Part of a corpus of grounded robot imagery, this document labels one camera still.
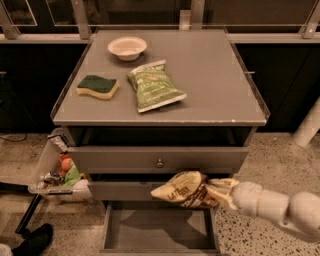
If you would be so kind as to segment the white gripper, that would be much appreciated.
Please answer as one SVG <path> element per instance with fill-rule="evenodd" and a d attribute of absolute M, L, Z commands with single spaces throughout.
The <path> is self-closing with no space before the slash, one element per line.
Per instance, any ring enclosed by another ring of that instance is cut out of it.
<path fill-rule="evenodd" d="M 262 197 L 264 188 L 251 182 L 239 182 L 233 178 L 210 179 L 208 184 L 215 189 L 232 189 L 230 191 L 213 191 L 213 197 L 221 206 L 239 210 L 243 215 L 262 217 Z"/>

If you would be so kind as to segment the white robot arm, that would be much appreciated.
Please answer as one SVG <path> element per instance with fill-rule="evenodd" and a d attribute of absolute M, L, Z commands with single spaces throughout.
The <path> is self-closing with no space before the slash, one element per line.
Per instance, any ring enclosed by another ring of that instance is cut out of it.
<path fill-rule="evenodd" d="M 222 206 L 242 215 L 270 221 L 282 231 L 306 242 L 320 241 L 320 196 L 300 192 L 292 197 L 252 182 L 212 179 L 208 193 Z"/>

